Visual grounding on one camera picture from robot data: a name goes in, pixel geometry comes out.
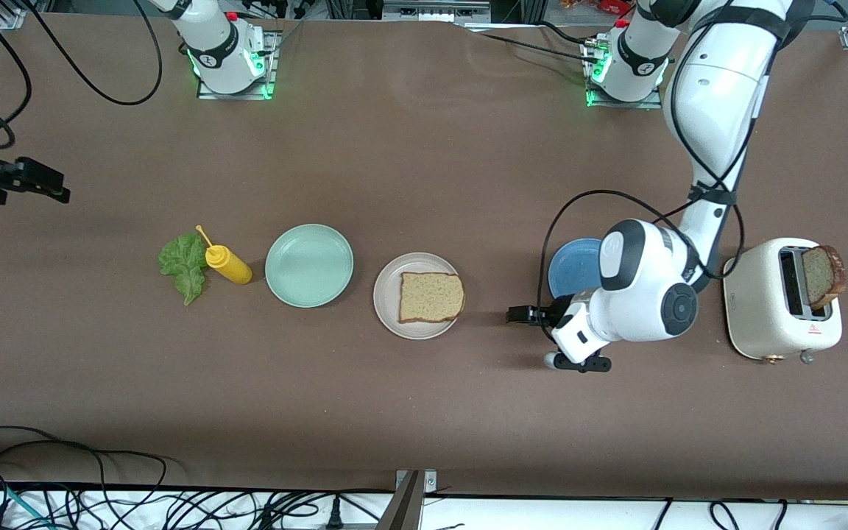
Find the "blue plate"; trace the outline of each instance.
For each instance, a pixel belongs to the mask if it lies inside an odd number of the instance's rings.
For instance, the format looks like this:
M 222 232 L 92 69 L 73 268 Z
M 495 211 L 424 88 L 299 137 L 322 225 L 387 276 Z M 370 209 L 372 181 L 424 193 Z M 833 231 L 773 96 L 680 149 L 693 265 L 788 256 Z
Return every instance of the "blue plate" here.
M 555 298 L 600 286 L 600 239 L 583 238 L 562 246 L 548 265 L 548 289 Z

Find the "slice of bread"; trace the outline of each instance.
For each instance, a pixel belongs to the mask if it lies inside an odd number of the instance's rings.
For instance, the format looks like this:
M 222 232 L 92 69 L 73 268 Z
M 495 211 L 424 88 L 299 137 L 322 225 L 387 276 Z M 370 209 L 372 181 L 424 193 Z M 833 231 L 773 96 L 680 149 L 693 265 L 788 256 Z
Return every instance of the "slice of bread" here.
M 803 259 L 811 308 L 818 310 L 846 291 L 846 268 L 835 248 L 829 245 L 811 248 L 804 252 Z
M 445 272 L 401 272 L 401 305 L 397 321 L 445 322 L 464 310 L 464 284 Z

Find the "mustard bottle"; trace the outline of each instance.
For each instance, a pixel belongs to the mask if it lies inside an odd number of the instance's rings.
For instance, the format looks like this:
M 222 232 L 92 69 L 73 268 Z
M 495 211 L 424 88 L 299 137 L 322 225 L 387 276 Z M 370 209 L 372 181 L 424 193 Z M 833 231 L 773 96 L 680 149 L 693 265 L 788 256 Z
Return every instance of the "mustard bottle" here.
M 202 234 L 202 237 L 208 243 L 208 248 L 205 251 L 205 261 L 208 262 L 209 267 L 221 272 L 222 276 L 238 285 L 244 285 L 250 281 L 250 276 L 253 276 L 253 272 L 250 271 L 247 263 L 240 261 L 238 256 L 228 250 L 228 247 L 212 245 L 211 239 L 202 230 L 202 225 L 196 226 L 195 229 L 199 231 L 199 234 Z

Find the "table surface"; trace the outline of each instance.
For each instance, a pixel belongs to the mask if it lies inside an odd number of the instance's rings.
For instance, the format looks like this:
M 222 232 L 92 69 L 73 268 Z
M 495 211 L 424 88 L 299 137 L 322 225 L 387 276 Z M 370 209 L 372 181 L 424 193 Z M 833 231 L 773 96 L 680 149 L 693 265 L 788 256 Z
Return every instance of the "table surface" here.
M 142 21 L 47 20 L 108 93 L 151 85 Z M 735 353 L 718 284 L 685 336 L 610 346 L 606 375 L 546 370 L 539 330 L 504 324 L 533 301 L 570 196 L 685 199 L 690 165 L 660 112 L 585 107 L 575 64 L 441 23 L 308 22 L 272 101 L 198 101 L 174 27 L 155 26 L 165 77 L 140 107 L 91 93 L 33 20 L 10 33 L 34 97 L 0 155 L 64 172 L 71 204 L 0 207 L 0 423 L 176 457 L 170 484 L 393 487 L 394 469 L 434 467 L 452 492 L 848 498 L 848 291 L 844 338 L 811 366 Z M 20 98 L 0 53 L 0 111 Z M 749 245 L 815 239 L 848 269 L 848 51 L 834 34 L 778 57 L 741 207 Z M 586 199 L 552 249 L 642 215 Z M 262 279 L 270 244 L 304 222 L 356 255 L 323 308 L 283 305 Z M 198 224 L 256 281 L 209 272 L 185 308 L 156 255 Z M 376 275 L 405 252 L 443 256 L 467 288 L 438 339 L 400 339 L 373 310 Z M 64 453 L 13 461 L 13 476 L 96 480 Z M 129 461 L 109 477 L 154 479 Z

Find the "lettuce leaf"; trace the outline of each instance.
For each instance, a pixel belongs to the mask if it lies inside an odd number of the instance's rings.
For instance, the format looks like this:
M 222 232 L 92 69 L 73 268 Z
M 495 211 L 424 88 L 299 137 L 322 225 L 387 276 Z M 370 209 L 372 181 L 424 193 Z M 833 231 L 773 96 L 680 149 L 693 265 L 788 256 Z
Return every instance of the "lettuce leaf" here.
M 197 233 L 182 234 L 159 252 L 159 272 L 175 276 L 176 291 L 185 296 L 185 305 L 202 294 L 205 275 L 205 242 Z

